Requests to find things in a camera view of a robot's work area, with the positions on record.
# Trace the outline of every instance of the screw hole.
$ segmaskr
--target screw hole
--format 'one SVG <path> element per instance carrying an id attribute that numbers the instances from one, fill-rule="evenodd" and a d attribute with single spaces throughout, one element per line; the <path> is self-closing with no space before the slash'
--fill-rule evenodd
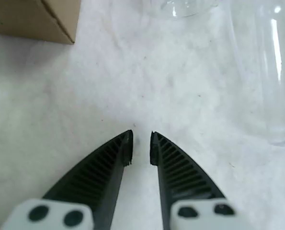
<path id="1" fill-rule="evenodd" d="M 198 212 L 192 207 L 182 207 L 179 209 L 178 215 L 185 218 L 198 217 Z"/>
<path id="2" fill-rule="evenodd" d="M 28 214 L 28 218 L 32 222 L 37 222 L 43 220 L 48 214 L 48 206 L 39 205 L 34 207 Z"/>
<path id="3" fill-rule="evenodd" d="M 217 204 L 215 206 L 214 212 L 219 215 L 224 216 L 234 216 L 235 211 L 227 204 Z"/>

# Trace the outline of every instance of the glass base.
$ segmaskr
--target glass base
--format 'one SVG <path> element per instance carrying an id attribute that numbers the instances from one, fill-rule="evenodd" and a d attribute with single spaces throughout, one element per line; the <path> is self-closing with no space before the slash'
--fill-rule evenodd
<path id="1" fill-rule="evenodd" d="M 189 17 L 211 8 L 215 0 L 151 0 L 155 11 L 173 18 Z"/>

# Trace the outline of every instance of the cardboard box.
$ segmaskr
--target cardboard box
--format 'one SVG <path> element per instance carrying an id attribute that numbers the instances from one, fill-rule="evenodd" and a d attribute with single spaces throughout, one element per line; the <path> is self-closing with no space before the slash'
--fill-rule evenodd
<path id="1" fill-rule="evenodd" d="M 80 0 L 0 0 L 0 34 L 73 44 Z"/>

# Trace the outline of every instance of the table surface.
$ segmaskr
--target table surface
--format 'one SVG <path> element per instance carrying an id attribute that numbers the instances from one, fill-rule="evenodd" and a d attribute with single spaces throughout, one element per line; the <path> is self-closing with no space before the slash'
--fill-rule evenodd
<path id="1" fill-rule="evenodd" d="M 167 20 L 144 1 L 83 0 L 73 46 L 0 35 L 0 225 L 132 129 L 113 230 L 162 228 L 152 130 L 200 164 L 257 230 L 285 230 L 285 148 L 265 139 L 256 64 L 239 76 L 225 15 L 218 4 Z M 235 28 L 250 44 L 243 11 Z"/>

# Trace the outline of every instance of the clear glass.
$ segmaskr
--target clear glass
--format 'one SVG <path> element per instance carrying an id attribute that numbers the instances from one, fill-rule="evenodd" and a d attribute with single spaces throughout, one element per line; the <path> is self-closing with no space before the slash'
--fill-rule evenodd
<path id="1" fill-rule="evenodd" d="M 285 146 L 285 0 L 255 2 L 269 141 Z"/>
<path id="2" fill-rule="evenodd" d="M 195 15 L 213 6 L 215 0 L 150 0 L 156 14 L 180 18 Z"/>

